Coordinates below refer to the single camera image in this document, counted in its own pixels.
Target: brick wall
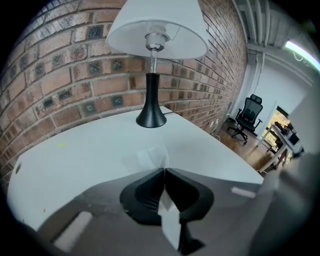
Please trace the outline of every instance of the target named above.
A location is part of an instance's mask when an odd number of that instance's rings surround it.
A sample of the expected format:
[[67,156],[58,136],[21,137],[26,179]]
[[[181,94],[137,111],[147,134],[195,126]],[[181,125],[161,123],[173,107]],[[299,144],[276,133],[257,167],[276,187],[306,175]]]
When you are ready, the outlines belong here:
[[[29,23],[1,72],[0,173],[6,190],[18,156],[73,127],[141,109],[146,60],[105,39],[125,0],[54,0]],[[159,101],[210,133],[237,98],[247,64],[231,0],[199,0],[210,52],[162,60]]]

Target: desk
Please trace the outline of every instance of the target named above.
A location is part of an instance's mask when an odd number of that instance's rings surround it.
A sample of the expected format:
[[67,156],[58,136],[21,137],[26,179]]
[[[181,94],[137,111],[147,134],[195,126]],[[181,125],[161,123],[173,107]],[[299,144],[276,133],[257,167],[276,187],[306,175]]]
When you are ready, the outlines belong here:
[[260,170],[259,172],[262,173],[265,169],[267,169],[286,149],[288,149],[291,152],[296,152],[300,145],[299,143],[293,145],[291,143],[291,141],[284,136],[281,133],[281,130],[275,126],[274,124],[271,125],[271,127],[268,129],[268,131],[266,132],[266,134],[263,136],[263,138],[259,141],[259,143],[256,145],[258,147],[259,144],[261,144],[265,138],[267,137],[268,133],[271,131],[271,129],[274,130],[274,132],[276,133],[276,135],[279,137],[279,139],[282,142],[282,147],[278,149],[278,151],[274,154],[274,156],[271,158],[271,160],[269,160]]
[[[165,107],[161,110],[170,112]],[[86,189],[159,167],[262,184],[260,174],[243,159],[183,117],[171,113],[165,125],[143,128],[136,124],[139,113],[80,125],[23,153],[7,194],[14,216],[38,230],[51,214]]]

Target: white lampshade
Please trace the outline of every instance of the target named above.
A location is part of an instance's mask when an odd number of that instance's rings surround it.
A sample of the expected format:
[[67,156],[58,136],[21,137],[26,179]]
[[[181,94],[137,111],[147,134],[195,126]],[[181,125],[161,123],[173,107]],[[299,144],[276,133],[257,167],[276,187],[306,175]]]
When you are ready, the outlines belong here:
[[206,55],[208,36],[197,0],[127,0],[106,42],[121,53],[149,57],[145,36],[151,26],[165,27],[170,40],[162,59],[195,59]]

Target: chair base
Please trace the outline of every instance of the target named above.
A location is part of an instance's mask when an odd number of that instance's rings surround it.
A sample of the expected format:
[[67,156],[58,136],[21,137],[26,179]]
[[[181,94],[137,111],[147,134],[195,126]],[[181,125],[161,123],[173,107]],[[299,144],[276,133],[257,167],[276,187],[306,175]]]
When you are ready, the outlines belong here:
[[235,133],[231,136],[232,138],[235,138],[238,134],[240,134],[241,136],[242,136],[242,138],[244,139],[244,145],[246,145],[247,144],[247,139],[248,139],[248,136],[244,133],[244,128],[242,127],[241,129],[239,129],[239,128],[233,128],[233,127],[228,127],[227,128],[227,130],[229,131],[229,130],[234,130],[235,131]]

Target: table lamp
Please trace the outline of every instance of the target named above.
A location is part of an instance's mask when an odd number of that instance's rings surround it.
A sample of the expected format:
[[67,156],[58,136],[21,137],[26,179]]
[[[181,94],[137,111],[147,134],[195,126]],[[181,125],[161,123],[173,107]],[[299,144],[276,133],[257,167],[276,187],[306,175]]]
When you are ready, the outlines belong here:
[[197,0],[127,0],[106,42],[118,52],[150,57],[145,104],[136,118],[145,128],[167,121],[158,102],[157,58],[196,59],[208,51],[206,24]]

